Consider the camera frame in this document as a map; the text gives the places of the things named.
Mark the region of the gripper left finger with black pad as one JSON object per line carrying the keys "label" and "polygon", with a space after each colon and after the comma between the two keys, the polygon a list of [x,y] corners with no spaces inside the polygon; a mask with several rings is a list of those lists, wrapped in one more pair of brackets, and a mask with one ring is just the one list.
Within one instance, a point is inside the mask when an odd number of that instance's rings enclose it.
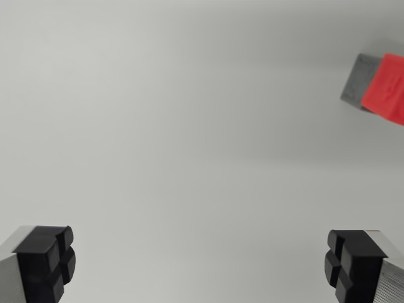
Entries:
{"label": "gripper left finger with black pad", "polygon": [[70,226],[23,225],[1,244],[1,302],[59,302],[73,278]]}

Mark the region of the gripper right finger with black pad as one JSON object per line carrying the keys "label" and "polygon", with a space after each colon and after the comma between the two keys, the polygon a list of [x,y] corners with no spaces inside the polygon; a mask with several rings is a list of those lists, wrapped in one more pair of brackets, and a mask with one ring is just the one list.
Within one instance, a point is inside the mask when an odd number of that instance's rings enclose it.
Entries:
{"label": "gripper right finger with black pad", "polygon": [[403,253],[379,230],[330,230],[324,258],[338,302],[403,302]]}

